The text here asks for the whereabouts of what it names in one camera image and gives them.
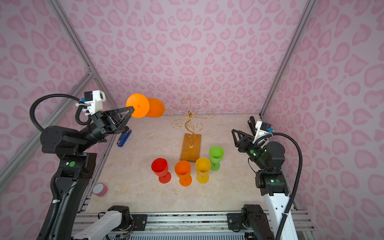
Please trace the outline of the orange wine glass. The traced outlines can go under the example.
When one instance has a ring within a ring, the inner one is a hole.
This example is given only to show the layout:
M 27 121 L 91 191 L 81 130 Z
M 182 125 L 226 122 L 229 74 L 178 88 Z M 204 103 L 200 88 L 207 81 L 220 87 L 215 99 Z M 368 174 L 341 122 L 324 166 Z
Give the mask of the orange wine glass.
M 175 173 L 177 174 L 179 183 L 183 187 L 188 187 L 192 183 L 191 165 L 187 161 L 179 161 L 175 165 Z
M 133 107 L 134 118 L 159 118 L 165 113 L 165 104 L 156 98 L 147 98 L 141 94 L 133 94 L 126 101 L 126 107 Z

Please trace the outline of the green wine glass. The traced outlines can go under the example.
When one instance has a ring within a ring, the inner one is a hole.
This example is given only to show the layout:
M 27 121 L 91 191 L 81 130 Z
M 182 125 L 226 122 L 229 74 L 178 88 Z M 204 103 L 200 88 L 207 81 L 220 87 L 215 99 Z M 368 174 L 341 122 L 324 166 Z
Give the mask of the green wine glass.
M 224 157 L 225 151 L 220 146 L 212 146 L 209 149 L 209 158 L 211 162 L 211 170 L 218 171 L 221 167 L 221 161 Z

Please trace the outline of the yellow wine glass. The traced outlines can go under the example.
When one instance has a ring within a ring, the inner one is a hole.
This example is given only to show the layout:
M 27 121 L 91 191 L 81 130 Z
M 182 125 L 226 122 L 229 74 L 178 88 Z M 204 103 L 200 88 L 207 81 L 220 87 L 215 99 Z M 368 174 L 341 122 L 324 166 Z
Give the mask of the yellow wine glass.
M 206 184 L 210 179 L 211 162 L 206 158 L 200 158 L 196 161 L 197 181 L 200 184 Z

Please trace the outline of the red wine glass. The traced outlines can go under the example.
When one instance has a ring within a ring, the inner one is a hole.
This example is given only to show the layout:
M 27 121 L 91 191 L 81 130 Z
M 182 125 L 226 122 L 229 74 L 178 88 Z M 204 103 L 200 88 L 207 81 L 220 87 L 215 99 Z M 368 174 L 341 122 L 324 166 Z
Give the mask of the red wine glass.
M 172 175 L 169 172 L 167 160 L 163 158 L 154 160 L 151 165 L 151 169 L 158 176 L 160 183 L 167 184 L 171 181 Z

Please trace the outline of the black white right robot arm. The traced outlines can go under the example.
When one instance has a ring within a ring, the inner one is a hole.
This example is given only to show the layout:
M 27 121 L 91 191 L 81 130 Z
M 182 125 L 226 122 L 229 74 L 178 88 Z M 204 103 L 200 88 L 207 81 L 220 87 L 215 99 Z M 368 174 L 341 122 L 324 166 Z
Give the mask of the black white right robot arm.
M 256 187 L 267 205 L 265 213 L 260 205 L 245 204 L 241 209 L 240 228 L 252 229 L 256 240 L 296 240 L 298 234 L 291 214 L 299 187 L 303 168 L 303 154 L 299 144 L 283 133 L 268 133 L 256 138 L 238 130 L 232 130 L 235 147 L 240 153 L 248 155 L 248 161 L 255 163 L 259 170 L 255 173 Z M 261 143 L 273 136 L 291 141 L 298 151 L 299 165 L 293 189 L 290 191 L 283 176 L 285 148 L 271 141 L 265 146 Z

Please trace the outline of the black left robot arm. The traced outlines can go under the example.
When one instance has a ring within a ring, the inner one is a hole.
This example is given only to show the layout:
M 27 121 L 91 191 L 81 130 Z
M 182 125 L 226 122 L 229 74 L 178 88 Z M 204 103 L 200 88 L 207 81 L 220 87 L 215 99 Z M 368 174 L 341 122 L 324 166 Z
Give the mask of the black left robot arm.
M 50 98 L 67 98 L 76 101 L 79 106 L 75 115 L 83 126 L 78 131 L 61 126 L 42 127 L 35 116 L 37 106 Z M 38 235 L 39 240 L 70 240 L 73 224 L 83 194 L 96 168 L 96 153 L 87 149 L 97 143 L 105 143 L 107 136 L 122 133 L 134 107 L 125 107 L 109 111 L 98 111 L 90 115 L 86 122 L 80 120 L 85 102 L 68 94 L 50 94 L 37 99 L 30 108 L 30 118 L 41 132 L 42 152 L 56 155 L 60 162 L 51 178 L 50 189 L 53 199 L 49 211 Z

